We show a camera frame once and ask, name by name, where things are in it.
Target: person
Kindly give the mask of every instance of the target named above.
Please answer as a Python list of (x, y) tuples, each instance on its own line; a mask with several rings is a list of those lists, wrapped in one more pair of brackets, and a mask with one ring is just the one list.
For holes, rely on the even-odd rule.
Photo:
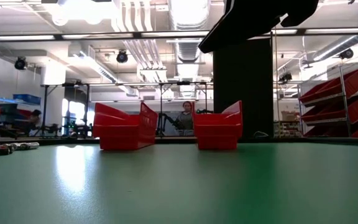
[(192, 105), (189, 101), (186, 101), (182, 104), (183, 111), (179, 114), (177, 121), (181, 124), (182, 129), (179, 130), (180, 136), (193, 136), (194, 135), (194, 126), (193, 126), (193, 113)]
[(41, 121), (40, 116), (41, 115), (41, 111), (39, 110), (34, 110), (33, 112), (31, 112), (30, 114), (30, 118), (29, 118), (29, 123), (30, 126), (33, 127), (37, 127)]

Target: ceiling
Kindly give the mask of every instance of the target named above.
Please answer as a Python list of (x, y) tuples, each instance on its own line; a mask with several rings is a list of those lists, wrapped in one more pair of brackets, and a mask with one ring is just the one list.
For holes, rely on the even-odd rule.
[[(22, 3), (20, 0), (0, 0), (0, 34), (46, 34), (46, 33), (89, 33), (89, 32), (114, 32), (109, 19), (104, 19), (97, 25), (89, 25), (86, 21), (69, 21), (65, 26), (55, 26), (52, 16), (45, 12), (40, 0), (27, 0)], [(211, 9), (207, 28), (212, 26), (223, 15), (224, 3), (220, 0), (211, 1)], [(170, 30), (170, 16), (167, 8), (167, 0), (151, 0), (151, 20), (153, 30)], [(321, 1), (318, 11), (300, 27), (354, 27), (358, 26), (358, 1), (348, 5), (347, 1), (325, 0)], [(246, 22), (239, 24), (238, 29), (246, 29)], [(274, 40), (273, 49), (277, 50), (277, 59), (274, 57), (274, 67), (279, 68), (291, 58), (296, 57), (304, 51), (314, 52), (339, 39), (341, 36), (308, 36), (302, 37), (278, 37)], [(100, 76), (90, 67), (73, 57), (68, 57), (67, 47), (73, 42), (26, 42), (26, 43), (3, 43), (0, 50), (46, 50), (56, 57), (62, 59), (68, 65), (68, 78), (89, 78), (98, 82)], [(90, 45), (96, 51), (97, 60), (107, 69), (116, 73), (124, 82), (139, 82), (136, 76), (137, 64), (133, 57), (129, 56), (127, 63), (117, 63), (115, 58), (119, 49), (124, 49), (120, 40), (104, 41), (82, 41), (79, 43), (83, 49)], [(167, 40), (157, 40), (158, 52), (163, 65), (167, 68), (167, 78), (173, 78), (176, 74), (176, 57), (173, 44)], [(211, 77), (213, 71), (213, 59), (210, 54), (202, 55), (199, 69), (199, 76)], [(299, 67), (288, 68), (294, 71), (293, 79), (299, 78), (297, 73)]]

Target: pole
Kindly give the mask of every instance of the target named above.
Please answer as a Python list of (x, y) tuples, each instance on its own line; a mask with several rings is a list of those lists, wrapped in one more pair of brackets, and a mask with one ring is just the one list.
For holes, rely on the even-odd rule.
[[(161, 95), (160, 95), (160, 116), (162, 118), (162, 86), (163, 84), (160, 83), (160, 91), (161, 91)], [(161, 120), (161, 123), (160, 123), (160, 132), (159, 132), (159, 135), (160, 137), (162, 138), (162, 120)]]
[(207, 91), (208, 90), (208, 85), (205, 83), (205, 110), (208, 110), (208, 94)]
[(90, 102), (90, 85), (86, 84), (86, 102), (85, 102), (85, 114), (84, 114), (84, 122), (85, 126), (88, 127), (88, 107)]
[(45, 131), (45, 120), (47, 119), (47, 98), (48, 98), (48, 87), (49, 85), (45, 85), (45, 93), (44, 93), (44, 114), (42, 115), (42, 136), (44, 136)]
[(347, 135), (349, 137), (352, 136), (352, 126), (351, 126), (351, 121), (349, 118), (349, 110), (347, 108), (347, 97), (346, 97), (346, 88), (345, 88), (345, 81), (343, 79), (343, 71), (342, 71), (342, 65), (339, 66), (339, 72), (340, 72), (340, 77), (341, 77), (341, 86), (342, 86), (342, 95), (343, 95), (343, 105), (345, 107), (345, 112), (346, 112), (346, 126), (347, 126)]
[(299, 98), (301, 97), (300, 91), (299, 91), (299, 85), (296, 85), (296, 90), (298, 91), (298, 102), (299, 102), (299, 123), (301, 124), (301, 134), (303, 137), (303, 122), (302, 122), (302, 104)]

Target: ceiling light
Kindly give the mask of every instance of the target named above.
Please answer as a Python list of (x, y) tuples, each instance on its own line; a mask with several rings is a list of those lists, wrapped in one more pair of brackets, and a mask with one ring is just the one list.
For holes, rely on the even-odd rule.
[(157, 86), (159, 83), (123, 83), (125, 86)]
[(123, 39), (123, 38), (133, 38), (133, 34), (67, 34), (62, 35), (66, 40), (79, 40), (79, 39)]
[(307, 29), (306, 34), (358, 33), (358, 28)]
[(57, 26), (64, 26), (69, 20), (84, 19), (88, 24), (96, 25), (103, 20), (101, 12), (104, 5), (92, 0), (66, 0), (63, 4), (47, 4), (52, 21)]
[(0, 41), (55, 40), (53, 35), (5, 35)]
[(297, 29), (275, 29), (272, 30), (273, 35), (296, 34)]
[(192, 38), (192, 37), (206, 37), (208, 31), (171, 31), (171, 32), (144, 32), (142, 37), (153, 38), (169, 38), (169, 37), (183, 37), (183, 38)]
[(168, 44), (179, 44), (179, 43), (201, 43), (201, 39), (176, 39), (167, 40)]

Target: black pillar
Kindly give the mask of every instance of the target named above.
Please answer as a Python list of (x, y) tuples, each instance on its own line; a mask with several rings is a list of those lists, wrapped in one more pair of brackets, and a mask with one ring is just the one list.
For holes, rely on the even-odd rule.
[(273, 136), (271, 40), (248, 40), (214, 52), (214, 111), (242, 100), (242, 138), (256, 131)]

